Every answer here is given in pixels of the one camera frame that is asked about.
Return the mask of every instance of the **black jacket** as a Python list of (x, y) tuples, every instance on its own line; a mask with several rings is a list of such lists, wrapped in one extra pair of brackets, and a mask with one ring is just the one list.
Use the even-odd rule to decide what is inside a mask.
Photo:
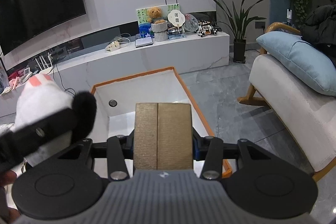
[(302, 39), (328, 56), (336, 67), (336, 5), (311, 12), (300, 31)]

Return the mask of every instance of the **wooden armrest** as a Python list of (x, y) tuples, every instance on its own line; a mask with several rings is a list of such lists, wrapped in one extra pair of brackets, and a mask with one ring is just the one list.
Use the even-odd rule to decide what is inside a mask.
[(291, 26), (288, 26), (286, 24), (280, 23), (280, 22), (274, 22), (270, 26), (268, 26), (266, 32), (272, 32), (276, 31), (278, 29), (285, 29), (287, 31), (292, 32), (293, 34), (301, 35), (300, 31), (298, 29), (295, 29)]

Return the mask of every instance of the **plush toy ear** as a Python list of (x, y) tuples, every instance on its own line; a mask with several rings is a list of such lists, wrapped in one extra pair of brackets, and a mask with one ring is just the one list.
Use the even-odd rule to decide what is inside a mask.
[(72, 109), (78, 122), (72, 130), (71, 144), (86, 138), (92, 131), (97, 112), (96, 98), (87, 91), (77, 93), (72, 101)]

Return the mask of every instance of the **white cushion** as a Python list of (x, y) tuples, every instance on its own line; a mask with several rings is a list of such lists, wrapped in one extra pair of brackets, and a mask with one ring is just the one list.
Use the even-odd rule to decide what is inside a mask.
[(336, 98), (312, 90), (270, 54), (255, 59), (249, 80), (279, 115), (314, 170), (326, 167), (336, 156)]

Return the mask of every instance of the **human hand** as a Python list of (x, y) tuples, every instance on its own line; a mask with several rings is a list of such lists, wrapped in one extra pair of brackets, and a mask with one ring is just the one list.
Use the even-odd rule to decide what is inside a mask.
[[(14, 183), (16, 180), (16, 173), (12, 170), (7, 171), (6, 173), (0, 175), (0, 187)], [(8, 208), (9, 216), (8, 223), (13, 223), (17, 218), (19, 218), (20, 213), (14, 208)]]

